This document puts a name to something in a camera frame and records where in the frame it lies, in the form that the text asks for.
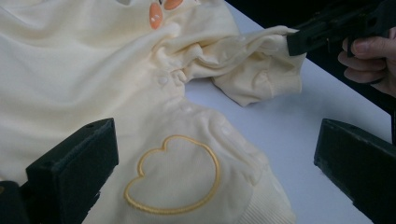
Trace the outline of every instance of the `black object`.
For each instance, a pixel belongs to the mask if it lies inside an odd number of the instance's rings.
[[[396,148],[332,119],[321,123],[314,164],[374,223],[396,223]]]
[[[396,26],[395,8],[396,0],[331,2],[312,19],[294,27],[298,32],[287,36],[289,55],[300,55],[322,46],[327,46],[329,52],[340,52],[347,38],[347,54],[351,57],[350,46],[358,37],[388,37],[388,30]]]
[[[0,182],[1,223],[81,223],[118,163],[114,119],[85,125],[29,165],[23,186]]]

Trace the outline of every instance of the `finger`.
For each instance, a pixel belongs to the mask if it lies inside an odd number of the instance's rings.
[[[387,74],[386,70],[377,72],[357,71],[352,68],[347,68],[344,76],[357,83],[372,84],[380,79],[383,79]]]
[[[396,27],[389,30],[389,39],[396,39]]]
[[[343,40],[343,50],[344,50],[344,51],[347,51],[347,41],[348,41],[347,38],[345,38],[345,39]]]
[[[348,57],[347,53],[342,51],[338,54],[338,61],[354,70],[358,71],[381,71],[387,67],[387,64],[382,59],[362,60],[355,57]]]
[[[381,82],[374,84],[372,86],[379,91],[382,91],[388,95],[396,97],[396,85],[395,84],[396,84],[395,77],[385,76]]]
[[[396,41],[380,36],[360,38],[353,42],[352,52],[360,59],[383,57],[395,59]]]

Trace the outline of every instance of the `button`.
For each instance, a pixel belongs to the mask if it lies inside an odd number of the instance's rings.
[[[168,78],[167,77],[159,77],[158,83],[160,83],[161,85],[165,85],[166,83],[168,83]]]
[[[163,22],[163,11],[158,3],[152,3],[149,7],[149,23],[151,28],[156,30]]]
[[[167,0],[163,6],[166,10],[172,10],[181,5],[183,0]]]

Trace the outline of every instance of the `cream sweater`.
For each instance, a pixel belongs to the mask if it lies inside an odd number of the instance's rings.
[[[120,165],[84,223],[294,223],[265,155],[184,96],[199,77],[240,105],[299,92],[290,32],[241,35],[222,0],[0,0],[0,178],[114,118]]]

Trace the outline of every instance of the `yellow heart outline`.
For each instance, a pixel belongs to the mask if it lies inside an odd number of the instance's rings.
[[[169,141],[171,141],[174,138],[182,138],[184,140],[187,140],[189,142],[194,143],[195,145],[199,146],[199,147],[203,147],[207,153],[209,153],[210,157],[212,158],[212,161],[215,163],[215,170],[216,170],[216,177],[215,177],[215,181],[212,185],[212,188],[210,189],[210,191],[206,194],[206,196],[204,198],[202,198],[201,200],[197,201],[196,203],[190,204],[190,205],[186,205],[183,207],[179,207],[179,208],[171,208],[171,209],[164,209],[164,208],[157,208],[157,207],[152,207],[152,206],[147,206],[145,204],[139,203],[136,200],[134,200],[130,194],[129,194],[129,189],[131,188],[131,186],[134,184],[134,182],[136,182],[139,179],[143,179],[145,177],[145,173],[143,171],[143,163],[145,161],[145,159],[153,153],[156,153],[158,151],[163,151],[166,152],[167,151],[167,144]],[[154,148],[149,150],[148,152],[146,152],[139,160],[139,163],[137,164],[137,172],[138,172],[138,177],[132,179],[126,186],[125,190],[124,190],[124,198],[125,200],[128,202],[129,205],[141,210],[141,211],[145,211],[151,214],[156,214],[156,215],[176,215],[176,214],[182,214],[182,213],[188,213],[192,210],[195,210],[201,206],[203,206],[204,204],[208,203],[212,197],[215,195],[216,191],[219,188],[219,182],[220,182],[220,166],[219,166],[219,160],[215,154],[215,152],[212,150],[212,148],[210,148],[209,146],[200,143],[192,138],[189,138],[188,136],[184,136],[184,135],[171,135],[167,138],[165,138],[165,140],[163,140],[163,145],[161,148]]]

